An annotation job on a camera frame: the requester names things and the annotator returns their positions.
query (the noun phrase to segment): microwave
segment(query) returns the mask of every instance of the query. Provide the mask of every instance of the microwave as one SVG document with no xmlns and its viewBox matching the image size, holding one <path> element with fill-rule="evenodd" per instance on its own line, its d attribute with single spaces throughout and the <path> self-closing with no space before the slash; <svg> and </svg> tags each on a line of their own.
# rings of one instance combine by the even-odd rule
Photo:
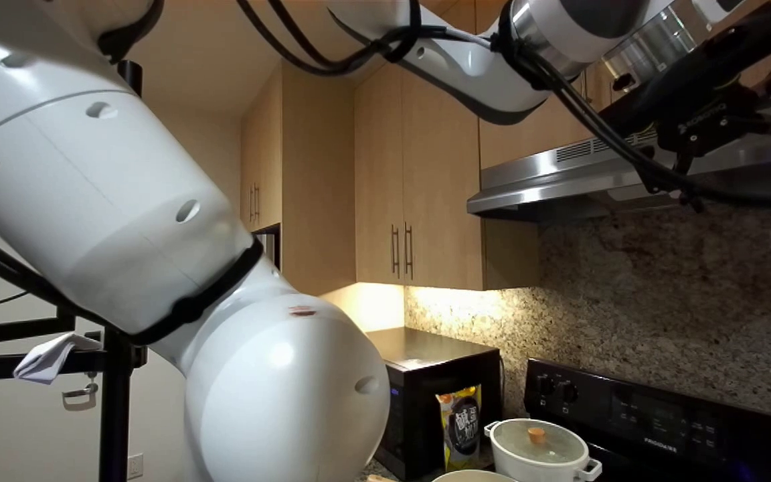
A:
<svg viewBox="0 0 771 482">
<path fill-rule="evenodd" d="M 376 462 L 403 482 L 429 482 L 445 471 L 445 430 L 437 393 L 483 385 L 480 426 L 503 419 L 498 348 L 421 329 L 370 333 L 388 368 L 390 411 Z"/>
</svg>

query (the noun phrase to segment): appliance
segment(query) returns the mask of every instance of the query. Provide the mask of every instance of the appliance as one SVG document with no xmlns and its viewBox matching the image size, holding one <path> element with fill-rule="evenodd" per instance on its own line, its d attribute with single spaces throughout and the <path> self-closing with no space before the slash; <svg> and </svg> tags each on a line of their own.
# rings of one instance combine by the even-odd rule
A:
<svg viewBox="0 0 771 482">
<path fill-rule="evenodd" d="M 664 151 L 655 162 L 674 167 L 674 156 Z M 690 179 L 771 195 L 771 138 L 749 134 L 697 159 Z M 483 189 L 465 206 L 480 217 L 547 223 L 673 203 L 669 195 L 651 195 L 627 162 L 591 139 L 485 170 Z"/>
<path fill-rule="evenodd" d="M 390 412 L 376 456 L 403 482 L 429 482 L 445 468 L 437 393 L 483 385 L 480 426 L 500 422 L 500 353 L 421 329 L 370 333 L 388 368 Z"/>
<path fill-rule="evenodd" d="M 771 415 L 543 363 L 524 411 L 581 434 L 603 482 L 771 482 Z"/>
</svg>

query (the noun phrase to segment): ceiling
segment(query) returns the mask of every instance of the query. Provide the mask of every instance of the ceiling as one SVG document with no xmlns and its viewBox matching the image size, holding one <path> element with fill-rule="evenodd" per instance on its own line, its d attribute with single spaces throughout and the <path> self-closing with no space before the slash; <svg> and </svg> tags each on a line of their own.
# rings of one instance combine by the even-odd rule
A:
<svg viewBox="0 0 771 482">
<path fill-rule="evenodd" d="M 286 8 L 321 51 L 344 57 L 360 48 L 321 3 L 289 0 Z M 253 7 L 277 27 L 265 0 Z M 235 0 L 167 0 L 159 27 L 133 47 L 132 59 L 146 67 L 148 103 L 216 116 L 247 114 L 278 64 Z"/>
</svg>

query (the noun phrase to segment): white bowl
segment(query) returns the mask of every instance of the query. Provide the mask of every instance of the white bowl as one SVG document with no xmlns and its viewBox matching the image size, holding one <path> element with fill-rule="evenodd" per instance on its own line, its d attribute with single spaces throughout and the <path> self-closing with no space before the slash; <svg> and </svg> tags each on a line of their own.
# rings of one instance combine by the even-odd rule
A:
<svg viewBox="0 0 771 482">
<path fill-rule="evenodd" d="M 534 448 L 528 430 L 542 430 L 547 448 Z M 491 424 L 485 434 L 494 442 L 495 471 L 516 482 L 591 482 L 603 474 L 603 463 L 590 459 L 590 446 L 564 426 L 508 419 Z"/>
<path fill-rule="evenodd" d="M 514 482 L 514 480 L 495 471 L 463 468 L 463 471 L 448 471 L 433 482 Z"/>
</svg>

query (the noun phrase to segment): wall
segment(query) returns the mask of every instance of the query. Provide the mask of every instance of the wall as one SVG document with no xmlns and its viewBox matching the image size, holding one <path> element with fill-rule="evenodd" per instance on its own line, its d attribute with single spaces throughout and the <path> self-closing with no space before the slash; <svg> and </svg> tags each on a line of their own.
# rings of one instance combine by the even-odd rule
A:
<svg viewBox="0 0 771 482">
<path fill-rule="evenodd" d="M 156 108 L 171 134 L 226 190 L 239 209 L 239 122 L 198 110 Z M 0 298 L 17 290 L 0 282 Z M 24 298 L 0 308 L 6 320 L 48 316 L 53 308 Z M 0 352 L 24 353 L 38 341 L 6 344 Z M 100 407 L 68 412 L 61 391 L 89 383 L 85 375 L 65 375 L 53 385 L 0 380 L 0 482 L 97 482 Z M 146 456 L 143 482 L 198 482 L 198 468 L 184 438 L 182 375 L 151 353 L 133 372 L 132 454 Z"/>
<path fill-rule="evenodd" d="M 396 284 L 350 284 L 325 296 L 353 320 L 362 333 L 404 327 L 404 286 Z"/>
<path fill-rule="evenodd" d="M 528 360 L 771 412 L 771 211 L 629 214 L 542 242 L 542 286 L 411 290 L 407 325 L 498 347 L 508 412 Z"/>
</svg>

